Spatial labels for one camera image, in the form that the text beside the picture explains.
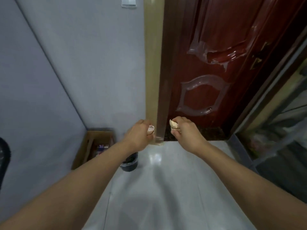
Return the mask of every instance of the red door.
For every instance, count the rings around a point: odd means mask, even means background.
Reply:
[[[169,119],[219,127],[304,0],[186,0]]]

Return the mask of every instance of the forearm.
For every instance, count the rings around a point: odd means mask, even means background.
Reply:
[[[0,229],[81,229],[129,150],[125,143],[113,145],[36,197]]]
[[[237,163],[213,145],[204,144],[198,156],[215,171],[256,228],[306,228],[307,206],[302,201]]]

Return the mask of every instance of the hand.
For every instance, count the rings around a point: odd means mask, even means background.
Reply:
[[[172,129],[171,133],[176,137],[179,144],[188,152],[198,154],[204,145],[209,142],[198,131],[195,123],[186,117],[176,117],[173,119],[178,123],[180,131]]]
[[[144,150],[153,140],[153,134],[147,135],[149,125],[148,120],[141,119],[125,134],[122,142],[127,144],[130,154]]]

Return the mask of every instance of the door handle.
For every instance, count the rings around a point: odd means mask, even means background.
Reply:
[[[250,70],[256,69],[262,64],[263,60],[269,54],[269,45],[270,44],[271,43],[269,43],[267,41],[264,42],[261,50],[252,55],[252,58],[255,58],[255,60],[252,63]]]

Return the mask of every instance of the gray wall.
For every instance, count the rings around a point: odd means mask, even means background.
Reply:
[[[17,0],[88,128],[145,117],[143,0]]]
[[[85,127],[14,0],[0,0],[0,221],[70,171]]]

